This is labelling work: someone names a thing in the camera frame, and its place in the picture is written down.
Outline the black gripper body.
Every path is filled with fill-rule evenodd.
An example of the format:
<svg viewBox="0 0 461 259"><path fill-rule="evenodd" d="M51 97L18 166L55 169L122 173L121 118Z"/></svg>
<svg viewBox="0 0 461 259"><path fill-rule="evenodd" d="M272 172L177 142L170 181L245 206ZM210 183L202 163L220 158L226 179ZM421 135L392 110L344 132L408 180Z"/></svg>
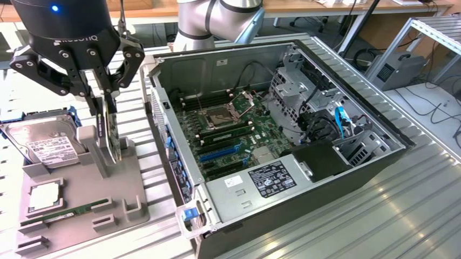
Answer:
<svg viewBox="0 0 461 259"><path fill-rule="evenodd" d="M12 6L36 55L66 70L109 73L122 40L106 1L12 1Z"/></svg>

